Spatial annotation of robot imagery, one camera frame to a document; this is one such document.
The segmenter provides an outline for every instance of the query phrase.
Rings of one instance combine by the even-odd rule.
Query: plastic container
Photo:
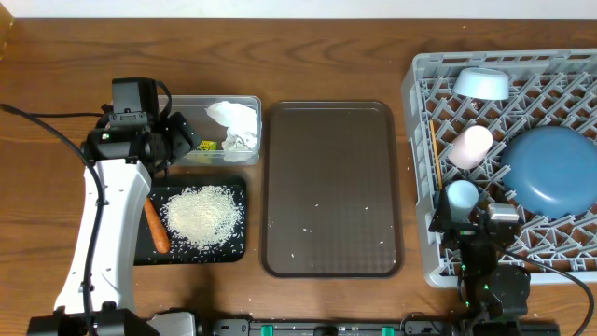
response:
[[[168,102],[168,97],[161,95],[158,98],[160,109],[162,109]],[[205,112],[205,108],[213,103],[223,101],[243,104],[257,112],[257,145],[252,150],[222,150],[222,142],[226,139],[226,127],[210,118]],[[175,95],[172,96],[172,111],[182,113],[203,141],[217,142],[217,150],[193,150],[175,165],[252,165],[259,161],[261,147],[261,101],[259,98],[255,96]]]
[[[503,101],[480,101],[453,94],[456,78],[468,67],[506,73],[509,97]],[[501,153],[517,135],[534,127],[563,126],[588,137],[597,146],[596,94],[597,49],[454,52],[420,54],[414,58],[402,83],[402,100],[415,168],[423,271],[431,286],[456,287],[456,270],[461,261],[459,251],[443,248],[440,234],[427,229],[435,212],[433,197],[438,191],[430,120],[436,124],[444,184],[467,179],[480,187],[479,203],[495,203],[493,195],[496,190],[506,190],[502,177],[510,171],[509,166],[502,166]],[[493,146],[480,166],[458,169],[446,160],[452,150],[451,141],[476,124],[492,132]],[[515,195],[515,190],[506,192],[510,200]],[[482,210],[476,208],[473,212],[481,214]],[[579,216],[557,219],[531,216],[521,206],[517,212],[525,224],[510,251],[568,270],[582,281],[597,281],[597,206]],[[524,266],[524,262],[508,256],[500,262]],[[540,271],[531,276],[534,285],[569,282],[554,273]]]

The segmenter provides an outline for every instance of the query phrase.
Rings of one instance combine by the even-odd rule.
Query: plastic tray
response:
[[[283,102],[271,108],[268,128],[265,270],[277,277],[397,273],[404,254],[390,109]]]
[[[460,71],[471,66],[507,73],[509,98],[480,101],[454,95],[452,87]],[[504,189],[502,177],[509,171],[508,166],[501,166],[500,153],[516,135],[533,127],[559,125],[582,133],[597,146],[596,94],[597,49],[434,53],[414,58],[402,83],[402,98],[416,175],[423,269],[431,286],[455,287],[461,261],[459,251],[442,248],[440,235],[427,230],[437,191],[430,120],[436,126],[444,183],[474,180],[480,191],[479,203],[493,203],[493,195]],[[451,141],[475,124],[492,131],[493,147],[479,167],[458,169],[446,161]],[[506,196],[510,200],[515,194],[510,191]],[[520,206],[518,212],[525,224],[510,251],[571,272],[582,281],[597,281],[597,206],[581,216],[557,220],[533,216]],[[524,266],[508,256],[500,262]],[[532,284],[566,282],[557,274],[540,271],[531,277]]]
[[[160,109],[168,102],[168,97],[159,96]],[[222,142],[226,139],[226,127],[221,126],[207,115],[205,109],[223,101],[243,104],[257,112],[257,146],[253,150],[224,151]],[[178,161],[175,165],[204,166],[204,165],[250,165],[259,161],[261,146],[261,101],[255,96],[172,96],[172,111],[182,113],[203,140],[217,142],[218,150],[194,150]]]

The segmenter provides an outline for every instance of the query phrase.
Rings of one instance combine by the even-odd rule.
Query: clear plastic container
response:
[[[238,103],[253,108],[257,112],[257,145],[252,150],[223,150],[226,127],[221,126],[207,115],[205,109],[219,102]],[[160,109],[165,107],[168,97],[159,96]],[[255,96],[172,96],[172,113],[182,113],[193,125],[203,141],[217,142],[217,150],[193,150],[175,165],[251,165],[259,161],[261,147],[261,101]]]

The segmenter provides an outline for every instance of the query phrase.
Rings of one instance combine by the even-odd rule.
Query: uncooked rice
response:
[[[170,197],[160,211],[174,238],[206,250],[213,245],[222,246],[242,219],[243,207],[234,203],[232,196],[226,187],[186,188]]]

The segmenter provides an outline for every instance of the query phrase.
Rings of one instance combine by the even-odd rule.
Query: white wall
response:
[[[15,17],[597,19],[597,0],[0,0]]]

